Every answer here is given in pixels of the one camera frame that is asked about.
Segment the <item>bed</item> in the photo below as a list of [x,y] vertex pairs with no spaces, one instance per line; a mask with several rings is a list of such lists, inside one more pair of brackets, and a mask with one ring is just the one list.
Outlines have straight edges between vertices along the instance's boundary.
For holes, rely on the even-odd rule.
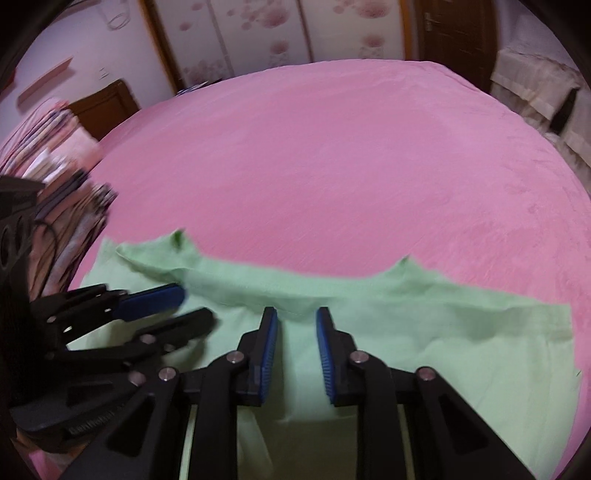
[[119,192],[101,238],[184,228],[211,257],[354,277],[410,254],[460,283],[570,304],[583,381],[559,469],[583,440],[589,197],[534,128],[445,67],[267,70],[141,110],[101,145],[92,176]]

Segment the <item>beige curtain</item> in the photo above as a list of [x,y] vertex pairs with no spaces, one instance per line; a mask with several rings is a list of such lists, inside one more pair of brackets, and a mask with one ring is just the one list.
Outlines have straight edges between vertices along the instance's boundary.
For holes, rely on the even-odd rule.
[[556,148],[591,194],[591,90],[579,90],[573,113]]
[[491,79],[491,95],[542,134],[548,131],[570,91],[584,85],[576,70],[510,47],[498,53]]

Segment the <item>black cable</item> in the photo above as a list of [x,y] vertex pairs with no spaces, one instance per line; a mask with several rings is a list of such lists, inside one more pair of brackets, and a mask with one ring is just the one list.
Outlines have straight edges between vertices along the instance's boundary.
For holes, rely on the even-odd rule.
[[41,284],[41,290],[39,290],[39,294],[37,295],[37,299],[40,299],[41,296],[43,295],[43,290],[45,290],[45,287],[47,286],[47,282],[49,281],[49,275],[51,275],[51,271],[53,270],[53,267],[55,267],[55,265],[56,265],[57,233],[56,233],[56,230],[53,228],[53,225],[46,222],[45,220],[37,219],[37,220],[35,220],[35,225],[37,225],[37,226],[43,225],[45,227],[45,229],[49,230],[53,236],[53,257],[51,259],[50,268],[47,270],[47,273],[45,274],[45,279],[43,280],[43,283]]

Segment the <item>white wall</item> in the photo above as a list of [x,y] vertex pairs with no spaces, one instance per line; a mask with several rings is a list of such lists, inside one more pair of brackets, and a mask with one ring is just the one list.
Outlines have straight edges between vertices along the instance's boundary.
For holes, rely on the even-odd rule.
[[533,14],[519,0],[495,0],[495,5],[499,49],[501,49],[513,39],[519,16]]
[[[105,19],[125,13],[126,1],[129,23],[111,31]],[[70,56],[68,70],[17,105],[27,86]],[[37,37],[17,67],[15,82],[0,95],[0,142],[48,97],[73,102],[117,79],[127,82],[141,108],[173,95],[137,0],[100,0],[66,11]]]

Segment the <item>green cloth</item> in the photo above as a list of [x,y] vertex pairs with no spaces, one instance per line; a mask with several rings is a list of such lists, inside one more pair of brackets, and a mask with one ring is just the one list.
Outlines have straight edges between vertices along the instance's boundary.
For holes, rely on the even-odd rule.
[[[171,281],[187,289],[179,313],[205,306],[220,320],[207,339],[167,355],[183,371],[235,349],[265,306],[278,310],[267,403],[239,410],[242,479],[355,477],[356,410],[333,408],[325,395],[314,324],[320,306],[389,366],[437,369],[538,479],[550,478],[561,458],[579,393],[568,306],[459,286],[408,258],[359,279],[238,265],[200,255],[182,232],[139,245],[105,240],[83,284],[140,291]],[[156,320],[115,321],[70,346],[117,345]]]

